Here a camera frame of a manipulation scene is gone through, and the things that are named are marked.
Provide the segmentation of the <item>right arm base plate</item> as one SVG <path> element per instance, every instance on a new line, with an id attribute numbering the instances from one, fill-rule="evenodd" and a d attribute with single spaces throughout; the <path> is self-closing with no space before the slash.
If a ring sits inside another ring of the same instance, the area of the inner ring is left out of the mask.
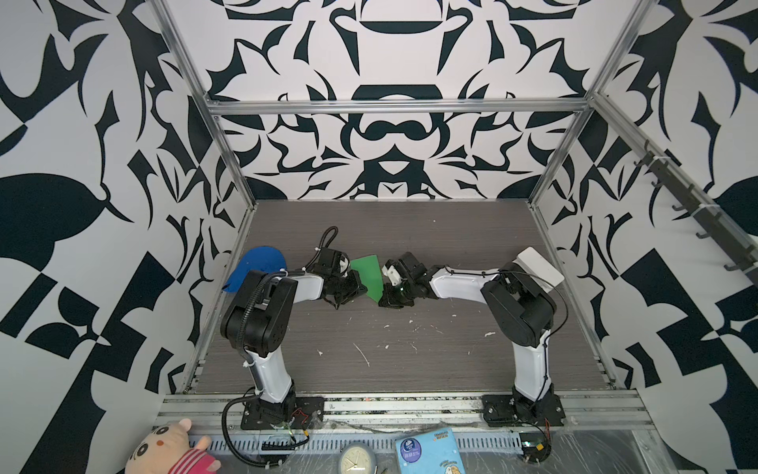
<path id="1" fill-rule="evenodd" d="M 483 395 L 481 401 L 484 421 L 492 428 L 517 425 L 554 428 L 564 426 L 566 420 L 562 401 L 553 391 L 538 401 L 532 401 L 519 392 Z"/>

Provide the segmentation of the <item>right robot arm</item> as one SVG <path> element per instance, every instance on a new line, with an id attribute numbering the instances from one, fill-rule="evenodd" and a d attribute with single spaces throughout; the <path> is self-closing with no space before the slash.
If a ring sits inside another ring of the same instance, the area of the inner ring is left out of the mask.
<path id="1" fill-rule="evenodd" d="M 461 299 L 484 304 L 512 343 L 514 395 L 531 408 L 553 387 L 549 339 L 555 332 L 557 304 L 552 293 L 564 276 L 536 249 L 528 247 L 510 263 L 491 270 L 424 266 L 412 253 L 381 268 L 387 282 L 379 305 L 402 309 L 418 299 Z"/>

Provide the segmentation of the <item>green square paper sheet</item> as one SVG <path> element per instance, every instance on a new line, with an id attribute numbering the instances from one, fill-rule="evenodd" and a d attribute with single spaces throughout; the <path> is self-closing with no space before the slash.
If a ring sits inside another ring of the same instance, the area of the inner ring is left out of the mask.
<path id="1" fill-rule="evenodd" d="M 384 282 L 378 257 L 370 255 L 352 260 L 351 269 L 358 272 L 361 284 L 367 288 L 368 297 L 379 302 L 383 296 Z"/>

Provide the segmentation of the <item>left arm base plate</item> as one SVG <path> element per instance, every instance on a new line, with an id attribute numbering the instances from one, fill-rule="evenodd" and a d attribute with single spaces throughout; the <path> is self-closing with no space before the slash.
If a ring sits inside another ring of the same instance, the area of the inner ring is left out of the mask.
<path id="1" fill-rule="evenodd" d="M 323 420 L 326 399 L 323 397 L 288 397 L 281 403 L 258 399 L 244 404 L 243 431 L 260 431 L 286 425 L 305 430 Z"/>

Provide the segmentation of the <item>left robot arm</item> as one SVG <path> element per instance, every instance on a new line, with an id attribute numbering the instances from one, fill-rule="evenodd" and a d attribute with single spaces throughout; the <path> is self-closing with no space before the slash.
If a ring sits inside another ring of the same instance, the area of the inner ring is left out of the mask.
<path id="1" fill-rule="evenodd" d="M 323 300 L 335 308 L 368 292 L 347 254 L 318 247 L 314 260 L 290 269 L 280 250 L 263 246 L 243 256 L 228 281 L 234 299 L 219 331 L 254 378 L 244 402 L 251 414 L 278 424 L 296 410 L 296 390 L 281 346 L 295 304 Z"/>

